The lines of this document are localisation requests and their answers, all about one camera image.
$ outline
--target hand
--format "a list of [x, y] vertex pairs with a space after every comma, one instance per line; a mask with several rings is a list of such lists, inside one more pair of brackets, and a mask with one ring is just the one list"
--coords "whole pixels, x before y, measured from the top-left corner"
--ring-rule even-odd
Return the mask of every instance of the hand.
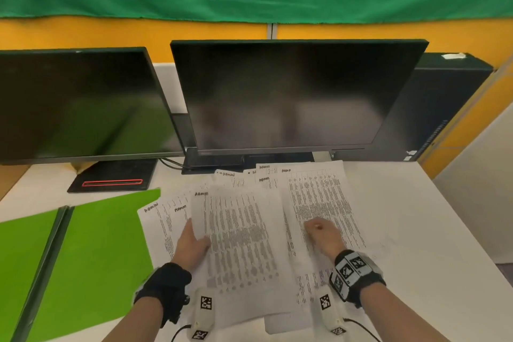
[[192, 219], [189, 218], [187, 223], [185, 223], [182, 235], [178, 238], [171, 262], [176, 263], [191, 273], [205, 257], [208, 248], [210, 248], [210, 238], [205, 236], [201, 239], [196, 239], [192, 230]]
[[335, 263], [337, 255], [346, 250], [340, 230], [333, 222], [323, 218], [313, 218], [305, 222], [305, 230], [312, 243]]

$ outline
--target stack of papers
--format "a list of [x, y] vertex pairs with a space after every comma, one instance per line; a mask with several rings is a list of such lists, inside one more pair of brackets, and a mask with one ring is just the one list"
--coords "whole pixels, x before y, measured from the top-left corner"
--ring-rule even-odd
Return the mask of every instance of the stack of papers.
[[303, 223], [334, 222], [353, 250], [372, 253], [342, 161], [217, 170], [138, 211], [154, 267], [169, 262], [185, 222], [212, 246], [188, 287], [215, 289], [216, 326], [265, 317], [270, 334], [312, 326], [310, 303], [333, 265]]

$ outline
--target white wall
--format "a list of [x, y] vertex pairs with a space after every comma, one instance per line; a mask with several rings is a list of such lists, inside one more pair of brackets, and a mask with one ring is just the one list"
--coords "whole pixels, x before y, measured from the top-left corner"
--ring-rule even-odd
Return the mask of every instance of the white wall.
[[153, 63], [153, 67], [171, 112], [177, 114], [186, 113], [187, 107], [185, 106], [184, 95], [174, 62]]
[[513, 103], [434, 183], [492, 260], [513, 262]]

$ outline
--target computer monitor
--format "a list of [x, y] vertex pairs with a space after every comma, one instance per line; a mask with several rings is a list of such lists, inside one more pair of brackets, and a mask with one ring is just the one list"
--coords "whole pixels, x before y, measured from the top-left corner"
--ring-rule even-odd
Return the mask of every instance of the computer monitor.
[[172, 41], [203, 155], [364, 149], [425, 40]]
[[144, 47], [2, 51], [0, 82], [0, 164], [184, 154]]

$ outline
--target left hand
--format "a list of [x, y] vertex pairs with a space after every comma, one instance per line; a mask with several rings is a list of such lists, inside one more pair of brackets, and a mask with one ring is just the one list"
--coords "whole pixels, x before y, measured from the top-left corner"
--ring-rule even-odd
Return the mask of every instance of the left hand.
[[192, 219], [189, 218], [176, 243], [176, 250], [171, 262], [192, 273], [205, 257], [208, 248], [210, 248], [210, 238], [204, 236], [201, 239], [196, 239], [192, 229]]

